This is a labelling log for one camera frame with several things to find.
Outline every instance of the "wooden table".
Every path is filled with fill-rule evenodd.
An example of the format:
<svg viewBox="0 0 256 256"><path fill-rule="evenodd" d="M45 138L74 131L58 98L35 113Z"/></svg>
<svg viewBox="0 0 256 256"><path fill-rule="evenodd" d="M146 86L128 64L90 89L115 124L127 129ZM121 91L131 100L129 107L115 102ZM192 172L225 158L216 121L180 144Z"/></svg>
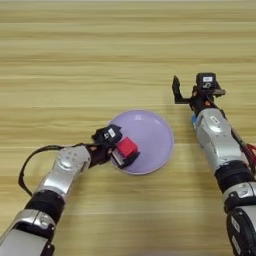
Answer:
<svg viewBox="0 0 256 256"><path fill-rule="evenodd" d="M0 3L0 232L29 199L17 176L30 152L89 142L118 113L146 109L173 129L169 163L143 177L88 170L56 256L231 255L221 193L170 85L178 75L189 96L198 72L216 72L227 90L219 106L256 143L255 13L255 2ZM31 161L31 188L54 156Z"/></svg>

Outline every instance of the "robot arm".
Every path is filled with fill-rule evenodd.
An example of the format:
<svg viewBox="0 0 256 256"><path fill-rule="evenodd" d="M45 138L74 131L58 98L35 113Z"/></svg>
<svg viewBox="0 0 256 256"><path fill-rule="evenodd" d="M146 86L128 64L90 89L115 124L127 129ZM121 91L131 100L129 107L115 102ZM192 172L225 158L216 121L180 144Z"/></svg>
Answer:
<svg viewBox="0 0 256 256"><path fill-rule="evenodd" d="M90 166L85 146L59 151L52 171L42 180L25 209L17 214L0 239L0 255L51 256L51 241L78 175Z"/></svg>
<svg viewBox="0 0 256 256"><path fill-rule="evenodd" d="M195 113L197 139L223 194L227 232L234 255L256 255L256 181L252 152L238 137L213 96L225 94L213 73L197 75L192 97L183 99L174 78L176 103L189 103Z"/></svg>
<svg viewBox="0 0 256 256"><path fill-rule="evenodd" d="M97 130L92 136L94 144L59 147L61 150L52 170L43 178L35 192L31 193L32 197L25 209L17 214L0 238L0 256L53 255L52 239L73 184L84 170L96 164L103 164L110 159L113 152L118 153L117 143L122 138L120 129L110 125ZM124 157L115 160L127 163ZM22 176L19 184L30 194Z"/></svg>

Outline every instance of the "red object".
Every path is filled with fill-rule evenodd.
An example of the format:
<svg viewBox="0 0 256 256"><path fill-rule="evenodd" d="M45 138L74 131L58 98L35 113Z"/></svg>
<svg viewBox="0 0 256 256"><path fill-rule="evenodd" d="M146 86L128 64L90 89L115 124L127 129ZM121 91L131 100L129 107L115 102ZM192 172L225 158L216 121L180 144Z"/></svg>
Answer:
<svg viewBox="0 0 256 256"><path fill-rule="evenodd" d="M131 154L138 152L138 146L128 137L124 138L117 145L117 149L126 158L129 157Z"/></svg>

